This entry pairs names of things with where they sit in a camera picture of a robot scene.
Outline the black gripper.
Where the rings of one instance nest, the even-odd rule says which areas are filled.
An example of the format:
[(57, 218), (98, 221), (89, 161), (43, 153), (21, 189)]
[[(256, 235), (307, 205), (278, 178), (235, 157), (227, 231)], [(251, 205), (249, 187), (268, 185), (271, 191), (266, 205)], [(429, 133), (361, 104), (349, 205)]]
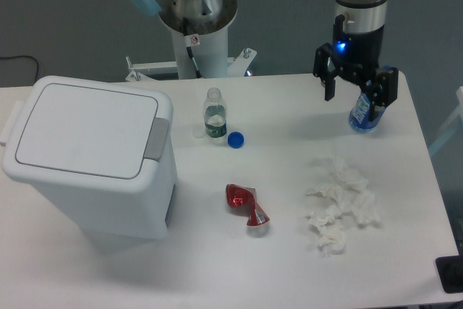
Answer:
[[(382, 27), (367, 33), (346, 33), (346, 21), (343, 14), (335, 17), (333, 48), (330, 43), (325, 43), (316, 49), (313, 74), (324, 87), (325, 101), (335, 96), (337, 76), (365, 87), (365, 95), (370, 102), (368, 121), (375, 122), (397, 99), (399, 70), (390, 66), (379, 67)], [(328, 66), (330, 61), (334, 63), (333, 69)]]

